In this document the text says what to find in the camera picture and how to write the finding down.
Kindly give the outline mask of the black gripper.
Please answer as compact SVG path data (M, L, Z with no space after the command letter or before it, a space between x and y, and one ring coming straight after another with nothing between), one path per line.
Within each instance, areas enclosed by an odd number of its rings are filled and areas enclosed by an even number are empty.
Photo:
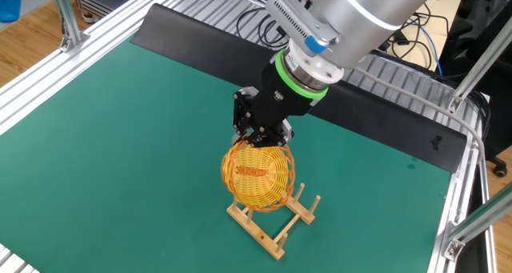
M284 147L294 132L289 116L302 116L320 100L320 93L300 86L282 62L269 63L262 73L262 87L243 87L233 94L233 143Z

